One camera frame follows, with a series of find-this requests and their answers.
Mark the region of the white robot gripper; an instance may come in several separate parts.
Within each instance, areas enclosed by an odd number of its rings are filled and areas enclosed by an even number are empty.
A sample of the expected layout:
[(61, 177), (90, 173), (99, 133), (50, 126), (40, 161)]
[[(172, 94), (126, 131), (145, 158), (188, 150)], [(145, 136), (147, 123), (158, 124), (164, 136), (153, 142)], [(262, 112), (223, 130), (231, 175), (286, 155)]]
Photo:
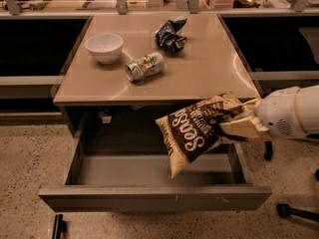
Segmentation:
[(246, 109), (257, 109), (256, 116), (222, 122), (219, 126), (228, 135), (248, 141), (269, 141), (279, 138), (302, 138), (307, 135), (297, 116), (296, 98), (299, 87), (282, 89), (264, 99), (255, 98), (243, 104)]

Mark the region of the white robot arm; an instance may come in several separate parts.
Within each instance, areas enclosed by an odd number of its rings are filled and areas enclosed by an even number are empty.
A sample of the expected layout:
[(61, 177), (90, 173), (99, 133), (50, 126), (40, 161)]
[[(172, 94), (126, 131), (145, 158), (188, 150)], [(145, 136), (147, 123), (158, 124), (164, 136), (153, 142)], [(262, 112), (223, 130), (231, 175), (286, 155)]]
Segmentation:
[(243, 107), (243, 114), (220, 125), (224, 133), (267, 141), (273, 137), (304, 138), (319, 132), (318, 86), (278, 90)]

